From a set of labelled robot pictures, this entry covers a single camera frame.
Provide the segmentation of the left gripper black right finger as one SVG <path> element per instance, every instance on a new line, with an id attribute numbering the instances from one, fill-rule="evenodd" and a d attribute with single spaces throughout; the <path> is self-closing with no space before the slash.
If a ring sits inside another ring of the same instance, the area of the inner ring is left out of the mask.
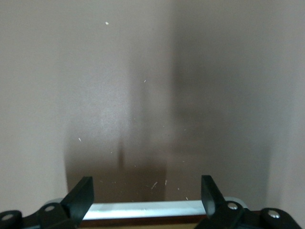
<path id="1" fill-rule="evenodd" d="M 201 177 L 201 201 L 206 218 L 197 229 L 300 229 L 300 225 L 287 212 L 277 208 L 264 208 L 258 212 L 233 200 L 225 200 L 210 175 Z"/>

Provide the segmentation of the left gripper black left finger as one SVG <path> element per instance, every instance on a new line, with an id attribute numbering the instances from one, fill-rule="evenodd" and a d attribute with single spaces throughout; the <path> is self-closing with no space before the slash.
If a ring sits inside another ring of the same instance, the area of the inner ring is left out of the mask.
<path id="1" fill-rule="evenodd" d="M 76 229 L 93 204 L 93 178 L 83 177 L 60 201 L 51 201 L 24 217 L 19 210 L 0 213 L 2 229 Z"/>

